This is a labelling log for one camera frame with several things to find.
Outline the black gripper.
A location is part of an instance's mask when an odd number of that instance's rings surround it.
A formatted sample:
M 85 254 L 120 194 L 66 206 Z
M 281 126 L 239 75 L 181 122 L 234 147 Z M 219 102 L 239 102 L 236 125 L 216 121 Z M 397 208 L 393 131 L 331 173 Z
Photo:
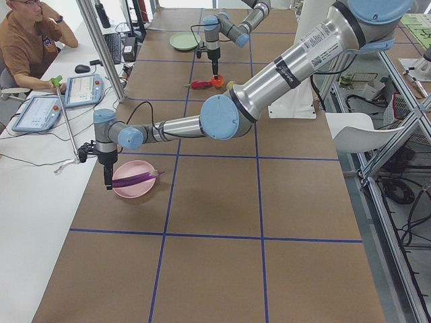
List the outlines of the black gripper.
M 196 48 L 196 57 L 200 59 L 203 53 L 207 53 L 208 59 L 211 61 L 213 78 L 218 79 L 218 61 L 221 57 L 220 48 L 210 49 L 206 45 L 201 45 Z
M 118 161 L 117 144 L 113 142 L 102 143 L 90 141 L 81 147 L 88 149 L 88 156 L 95 155 L 98 162 L 104 167 L 104 185 L 107 190 L 112 190 L 113 166 Z

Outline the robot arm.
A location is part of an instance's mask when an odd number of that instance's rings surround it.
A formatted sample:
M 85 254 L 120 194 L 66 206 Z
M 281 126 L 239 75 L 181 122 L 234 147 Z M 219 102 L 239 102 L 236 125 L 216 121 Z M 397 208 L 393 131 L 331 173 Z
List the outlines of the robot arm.
M 95 155 L 104 166 L 104 184 L 113 189 L 118 147 L 135 150 L 148 143 L 208 137 L 229 140 L 247 134 L 262 110 L 296 89 L 340 54 L 387 50 L 393 30 L 412 1 L 335 1 L 325 19 L 305 33 L 243 85 L 208 98 L 197 116 L 129 125 L 113 110 L 94 112 L 95 139 L 78 149 L 78 160 Z
M 267 0 L 243 1 L 243 3 L 247 4 L 252 11 L 239 24 L 235 24 L 226 12 L 208 15 L 203 19 L 204 41 L 197 45 L 195 52 L 198 59 L 201 58 L 203 52 L 207 53 L 214 79 L 219 79 L 220 34 L 242 48 L 249 42 L 251 32 L 269 15 L 271 10 L 271 2 Z

